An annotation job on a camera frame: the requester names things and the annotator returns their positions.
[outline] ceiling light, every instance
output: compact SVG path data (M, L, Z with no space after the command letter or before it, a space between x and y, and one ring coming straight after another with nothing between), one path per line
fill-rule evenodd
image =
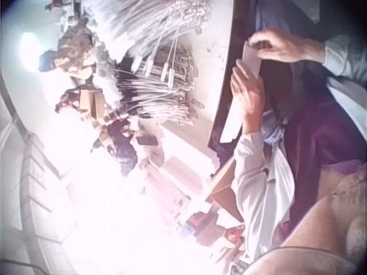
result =
M37 72L42 45L33 33L22 35L20 50L24 67L30 72Z

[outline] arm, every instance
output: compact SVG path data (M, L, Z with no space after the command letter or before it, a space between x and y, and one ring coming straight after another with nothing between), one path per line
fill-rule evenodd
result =
M358 85L367 83L367 48L354 47L345 36L336 36L324 44L304 41L304 59L321 63L336 76L344 76Z
M232 189L244 218L246 252L251 260L263 254L259 237L262 226L267 173L261 132L243 135L235 149L235 179Z
M88 79L93 74L92 67L88 66L83 69L80 69L76 72L69 72L69 76L79 78L79 79Z

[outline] white card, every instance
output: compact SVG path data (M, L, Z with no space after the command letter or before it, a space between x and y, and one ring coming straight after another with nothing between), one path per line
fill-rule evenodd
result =
M257 57L257 50L248 46L248 41L245 42L243 47L242 60L253 75L257 77L260 72L261 59ZM237 138L242 126L240 108L241 105L238 99L234 97L224 125L220 143L229 143Z

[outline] hand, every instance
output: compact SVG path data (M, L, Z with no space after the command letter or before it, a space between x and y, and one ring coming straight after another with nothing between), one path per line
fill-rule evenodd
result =
M261 77L256 78L242 60L237 60L231 77L231 90L242 106L243 134L260 131L265 107Z
M256 47L266 42L270 47L259 49L261 59L276 60L280 62L297 62L312 60L323 63L325 60L325 47L323 43L310 39L299 38L278 30L263 30L255 33L250 39L250 46Z

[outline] white shirt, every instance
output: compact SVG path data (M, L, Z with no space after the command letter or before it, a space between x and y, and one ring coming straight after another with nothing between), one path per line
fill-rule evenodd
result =
M326 59L323 66L335 76L344 76L365 85L367 49L353 51L348 41L339 38L325 43ZM327 85L367 140L366 91L346 79L330 78ZM273 146L268 175L263 147L261 133L250 133L240 138L234 153L236 169L232 189L244 219L243 236L247 255L243 260L248 263L271 247L274 231L278 224L288 220L294 199L294 179L283 142Z

